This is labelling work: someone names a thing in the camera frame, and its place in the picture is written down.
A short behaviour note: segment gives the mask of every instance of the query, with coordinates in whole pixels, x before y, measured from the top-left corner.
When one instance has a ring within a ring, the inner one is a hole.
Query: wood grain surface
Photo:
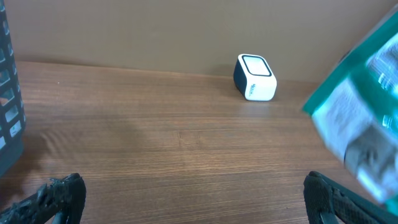
[[[79,172],[82,223],[307,223],[317,170],[368,195],[301,106],[317,83],[246,101],[232,77],[19,62],[25,151],[0,208]]]

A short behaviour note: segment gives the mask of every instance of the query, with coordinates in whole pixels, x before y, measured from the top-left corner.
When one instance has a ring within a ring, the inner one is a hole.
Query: white device
[[[266,60],[258,55],[238,56],[234,82],[247,100],[268,101],[275,95],[276,78]]]

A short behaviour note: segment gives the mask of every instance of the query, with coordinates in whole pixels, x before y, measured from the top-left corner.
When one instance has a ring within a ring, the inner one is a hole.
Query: gray plastic basket
[[[22,154],[21,136],[25,130],[26,118],[4,0],[0,0],[0,23],[0,176],[2,176]]]

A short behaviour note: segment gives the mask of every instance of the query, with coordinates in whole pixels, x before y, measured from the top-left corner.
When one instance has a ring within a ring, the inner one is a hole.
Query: black plastic object
[[[356,193],[311,171],[304,181],[304,200],[311,224],[398,223],[398,217]]]
[[[0,0],[0,176],[22,154],[25,120],[6,8]]]
[[[53,224],[80,223],[86,202],[86,186],[79,174],[43,185],[36,194],[15,203],[0,213],[0,224],[43,224],[54,217]]]

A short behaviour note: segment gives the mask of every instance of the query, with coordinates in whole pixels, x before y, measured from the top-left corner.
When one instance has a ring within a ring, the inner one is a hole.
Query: package
[[[379,202],[398,195],[398,5],[304,105],[327,148]]]

